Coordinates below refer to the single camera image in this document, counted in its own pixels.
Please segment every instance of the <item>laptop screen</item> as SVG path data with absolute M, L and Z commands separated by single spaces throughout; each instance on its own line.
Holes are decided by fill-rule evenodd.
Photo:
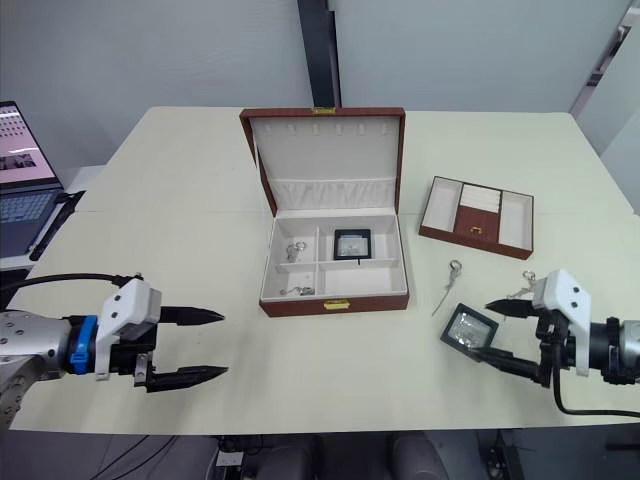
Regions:
M 58 183 L 18 107 L 0 103 L 0 188 Z

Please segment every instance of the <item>robotic arm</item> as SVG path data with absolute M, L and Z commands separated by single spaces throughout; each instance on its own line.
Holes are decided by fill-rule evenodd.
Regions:
M 591 296 L 564 270 L 538 280 L 533 300 L 496 300 L 486 308 L 511 317 L 538 317 L 536 338 L 541 358 L 538 364 L 489 347 L 474 350 L 480 360 L 546 388 L 553 380 L 554 397 L 564 413 L 640 418 L 638 412 L 568 410 L 560 398 L 561 368 L 575 367 L 576 373 L 585 377 L 590 368 L 600 370 L 605 382 L 616 385 L 640 383 L 640 321 L 621 324 L 610 317 L 606 323 L 592 323 Z
M 121 288 L 104 302 L 99 316 L 54 319 L 22 311 L 0 313 L 0 430 L 11 425 L 33 383 L 65 373 L 95 373 L 96 380 L 107 380 L 113 372 L 133 375 L 134 387 L 160 392 L 188 388 L 227 371 L 203 365 L 155 373 L 152 357 L 159 323 L 203 325 L 224 317 L 199 308 L 162 307 L 161 293 L 139 275 L 113 278 L 120 279 L 112 281 Z

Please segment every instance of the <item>gray wall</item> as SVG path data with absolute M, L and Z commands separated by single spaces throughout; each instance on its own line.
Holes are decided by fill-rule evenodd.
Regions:
M 630 0 L 335 0 L 342 103 L 568 112 Z
M 153 105 L 313 103 L 296 0 L 0 0 L 0 98 L 57 170 L 106 163 Z
M 602 154 L 638 110 L 640 25 L 636 24 L 577 120 L 593 148 Z
M 640 109 L 600 156 L 636 214 L 640 215 Z
M 631 29 L 577 118 L 620 190 L 640 213 L 640 25 Z

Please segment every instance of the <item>gold clasp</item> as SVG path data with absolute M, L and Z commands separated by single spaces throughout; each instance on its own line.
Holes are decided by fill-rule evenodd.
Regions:
M 325 310 L 348 310 L 350 306 L 351 304 L 347 299 L 327 300 L 326 302 L 324 302 Z
M 335 115 L 336 107 L 313 107 L 311 112 L 314 115 Z

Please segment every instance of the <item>small gold lock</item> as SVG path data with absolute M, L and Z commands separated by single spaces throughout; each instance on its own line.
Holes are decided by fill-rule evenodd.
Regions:
M 346 298 L 342 300 L 327 300 L 324 302 L 325 310 L 348 310 L 350 306 L 351 304 Z

